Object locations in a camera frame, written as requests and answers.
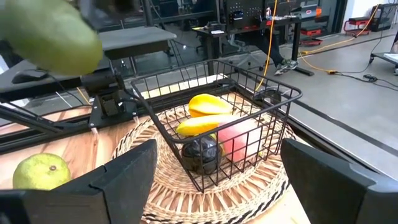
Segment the yellow mango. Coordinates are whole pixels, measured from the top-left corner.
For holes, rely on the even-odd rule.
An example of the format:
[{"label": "yellow mango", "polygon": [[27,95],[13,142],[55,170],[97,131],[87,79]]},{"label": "yellow mango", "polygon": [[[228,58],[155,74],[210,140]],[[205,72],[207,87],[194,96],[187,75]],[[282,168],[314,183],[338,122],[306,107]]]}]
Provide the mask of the yellow mango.
[{"label": "yellow mango", "polygon": [[184,136],[195,136],[217,128],[220,122],[236,119],[236,116],[216,114],[187,119],[179,124],[176,132]]},{"label": "yellow mango", "polygon": [[189,101],[188,108],[191,116],[194,118],[211,114],[232,113],[231,104],[217,96],[206,93],[194,96]]},{"label": "yellow mango", "polygon": [[195,110],[189,110],[189,114],[191,115],[192,118],[197,118],[197,117],[200,117],[200,116],[208,115],[208,114],[204,114],[204,113],[201,113],[201,112],[197,112]]}]

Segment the gray floor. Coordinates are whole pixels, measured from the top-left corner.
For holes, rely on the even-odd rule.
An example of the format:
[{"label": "gray floor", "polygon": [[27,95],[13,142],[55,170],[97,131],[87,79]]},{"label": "gray floor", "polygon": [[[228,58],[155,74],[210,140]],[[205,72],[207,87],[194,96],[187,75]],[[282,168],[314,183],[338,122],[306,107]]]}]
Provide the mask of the gray floor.
[{"label": "gray floor", "polygon": [[[383,32],[383,35],[395,33],[396,29],[393,29]],[[368,36],[361,36],[345,44],[378,38],[380,34],[381,33],[378,32]],[[321,47],[350,38],[351,37],[344,35],[327,37]],[[388,51],[392,45],[393,38],[394,37],[383,38],[375,52]],[[181,42],[182,45],[188,45],[188,43],[192,44],[192,46],[190,45],[185,50],[182,45],[180,45],[180,54],[184,60],[187,60],[184,62],[189,63],[189,55],[192,54],[192,47],[196,46],[195,44],[198,44],[198,42],[196,42],[195,37],[187,37],[186,35],[180,37],[178,41]],[[310,55],[305,57],[305,60],[316,67],[327,70],[360,71],[367,66],[370,51],[372,51],[377,42],[378,40],[374,40],[351,47]],[[315,48],[302,48],[302,50],[313,50]],[[282,55],[290,57],[291,49],[289,45],[283,47],[281,52]],[[260,61],[265,61],[266,55],[264,53],[256,52],[254,54]],[[238,63],[242,57],[244,56],[239,55],[225,59],[233,60]],[[161,52],[140,57],[137,59],[137,62],[141,70],[150,70],[149,68],[154,67],[154,62],[156,62],[159,68],[168,68],[173,60],[175,60],[175,58],[167,59],[165,54]],[[299,59],[299,62],[301,67],[311,69],[302,59]],[[272,76],[274,70],[274,66],[270,66],[267,75]],[[393,71],[393,65],[375,59],[373,64],[365,72],[350,75],[361,78],[364,74],[372,74],[380,79],[398,84],[398,77],[393,76]],[[273,78],[300,88],[303,91],[303,97],[300,100],[304,103],[372,136],[384,144],[398,149],[398,137],[396,134],[398,133],[398,118],[396,118],[398,106],[396,103],[393,103],[398,95],[396,91],[381,88],[370,83],[359,82],[352,78],[327,75],[325,72],[316,70],[314,70],[314,72],[315,75],[313,77],[307,77],[297,72],[289,72],[281,77]],[[173,82],[178,81],[181,75],[178,73],[168,73],[165,77],[168,77],[168,82]],[[78,105],[76,99],[67,94],[62,95],[71,105]],[[50,113],[54,110],[66,109],[68,106],[59,98],[48,97],[35,100],[29,103],[26,108],[38,114],[43,114]],[[396,169],[396,164],[398,164],[397,156],[357,138],[297,105],[293,105],[291,115],[344,147],[349,153],[352,153],[352,155],[362,158],[381,172],[398,179],[398,170]]]}]

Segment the wooden table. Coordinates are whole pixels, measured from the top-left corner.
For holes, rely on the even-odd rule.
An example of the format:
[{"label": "wooden table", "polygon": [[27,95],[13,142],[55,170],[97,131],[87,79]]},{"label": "wooden table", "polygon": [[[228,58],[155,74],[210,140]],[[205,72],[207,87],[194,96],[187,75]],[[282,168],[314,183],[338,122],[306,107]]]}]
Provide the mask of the wooden table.
[{"label": "wooden table", "polygon": [[[78,108],[46,116],[52,121],[60,121],[90,113],[91,108]],[[65,159],[72,172],[72,178],[77,178],[98,166],[107,163],[119,140],[136,123],[134,121],[103,128],[97,134],[92,132],[79,134],[69,138],[48,142],[16,152],[0,156],[0,189],[12,188],[12,175],[18,163],[23,159],[41,152],[59,155]],[[9,124],[0,128],[0,134],[11,133],[25,127],[19,124]],[[283,223],[309,224],[309,220],[292,188],[265,214],[249,222],[250,224]]]}]

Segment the black fruit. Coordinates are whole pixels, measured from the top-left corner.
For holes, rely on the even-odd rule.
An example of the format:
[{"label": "black fruit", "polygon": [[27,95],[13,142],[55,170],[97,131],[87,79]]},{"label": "black fruit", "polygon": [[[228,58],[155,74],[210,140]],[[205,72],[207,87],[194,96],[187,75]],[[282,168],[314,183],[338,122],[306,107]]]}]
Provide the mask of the black fruit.
[{"label": "black fruit", "polygon": [[205,136],[182,146],[182,161],[186,169],[200,175],[209,175],[221,163],[222,148],[212,136]]}]

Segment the shoe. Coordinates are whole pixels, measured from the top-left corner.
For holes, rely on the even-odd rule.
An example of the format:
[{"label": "shoe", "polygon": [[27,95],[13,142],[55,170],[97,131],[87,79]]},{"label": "shoe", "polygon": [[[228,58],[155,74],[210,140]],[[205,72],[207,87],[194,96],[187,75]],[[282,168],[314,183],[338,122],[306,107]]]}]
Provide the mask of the shoe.
[{"label": "shoe", "polygon": [[299,64],[298,62],[293,60],[286,60],[286,59],[283,60],[283,62],[277,66],[275,76],[279,76],[283,73],[286,73],[290,70],[297,68],[298,64]]}]

